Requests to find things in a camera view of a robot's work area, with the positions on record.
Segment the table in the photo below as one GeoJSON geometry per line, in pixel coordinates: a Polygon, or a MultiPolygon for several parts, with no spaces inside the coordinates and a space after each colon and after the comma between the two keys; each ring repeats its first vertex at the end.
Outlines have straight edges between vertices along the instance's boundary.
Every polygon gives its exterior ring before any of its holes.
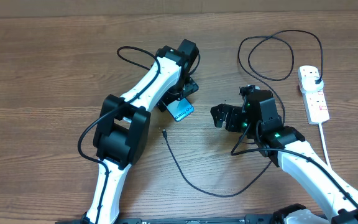
{"type": "MultiPolygon", "coordinates": [[[[195,112],[176,123],[167,112],[153,110],[147,147],[121,196],[122,216],[239,217],[293,203],[321,213],[300,185],[274,166],[237,197],[199,193],[180,176],[161,135],[167,129],[173,153],[196,186],[229,194],[248,184],[269,160],[259,153],[231,157],[239,134],[215,128],[209,110],[220,103],[241,105],[239,86],[266,89],[239,68],[237,48],[246,37],[284,29],[308,30],[323,43],[328,152],[333,169],[358,189],[358,11],[0,19],[0,223],[53,223],[89,209],[98,166],[77,153],[78,137],[99,116],[108,94],[121,95],[145,74],[120,60],[116,49],[133,45],[155,52],[164,45],[178,47],[183,39],[197,43],[202,56],[193,75],[200,90],[189,97],[195,112]]],[[[320,66],[318,44],[305,34],[280,37],[295,51],[295,72],[269,83],[285,104],[287,125],[322,157],[318,127],[307,123],[296,77],[301,65],[320,66]]],[[[256,43],[244,44],[244,61],[256,43]]],[[[152,63],[138,52],[124,55],[152,63]]],[[[274,40],[252,56],[254,68],[269,77],[285,76],[290,62],[287,46],[274,40]]],[[[93,132],[84,150],[94,156],[92,137],[93,132]]]]}

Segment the cable tip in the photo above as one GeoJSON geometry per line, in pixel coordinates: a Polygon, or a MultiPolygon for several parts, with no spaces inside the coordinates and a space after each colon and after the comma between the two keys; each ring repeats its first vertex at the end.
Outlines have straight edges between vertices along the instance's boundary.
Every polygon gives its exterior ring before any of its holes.
{"type": "Polygon", "coordinates": [[[167,135],[167,131],[165,129],[162,129],[162,136],[167,139],[168,135],[167,135]]]}

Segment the white cord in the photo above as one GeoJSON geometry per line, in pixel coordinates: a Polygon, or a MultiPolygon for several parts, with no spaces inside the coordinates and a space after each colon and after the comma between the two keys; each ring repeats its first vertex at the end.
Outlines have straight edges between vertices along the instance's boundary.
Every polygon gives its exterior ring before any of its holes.
{"type": "Polygon", "coordinates": [[[326,140],[324,138],[324,133],[323,133],[323,124],[318,123],[318,129],[320,129],[320,136],[321,136],[321,143],[323,144],[324,157],[326,158],[328,167],[331,168],[331,163],[329,163],[329,159],[328,159],[326,140]]]}

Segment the power strip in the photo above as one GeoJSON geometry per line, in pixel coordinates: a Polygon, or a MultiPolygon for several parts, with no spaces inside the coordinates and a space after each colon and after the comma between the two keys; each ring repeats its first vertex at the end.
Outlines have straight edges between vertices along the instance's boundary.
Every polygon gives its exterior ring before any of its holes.
{"type": "MultiPolygon", "coordinates": [[[[298,78],[301,88],[302,79],[311,78],[319,75],[318,69],[313,66],[304,65],[301,66],[298,70],[298,78]]],[[[326,149],[326,143],[323,133],[323,123],[329,120],[328,107],[326,98],[324,96],[323,90],[318,90],[316,86],[316,91],[302,93],[303,103],[305,104],[306,115],[308,117],[309,124],[318,124],[321,136],[321,143],[323,145],[324,156],[327,162],[327,165],[331,168],[329,163],[328,153],[326,149]]]]}

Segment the wall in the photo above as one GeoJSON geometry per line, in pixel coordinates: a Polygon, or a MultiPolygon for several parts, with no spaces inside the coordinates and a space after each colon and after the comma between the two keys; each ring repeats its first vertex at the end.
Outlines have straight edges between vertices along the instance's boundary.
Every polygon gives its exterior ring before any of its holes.
{"type": "Polygon", "coordinates": [[[0,18],[358,10],[358,0],[0,0],[0,18]]]}

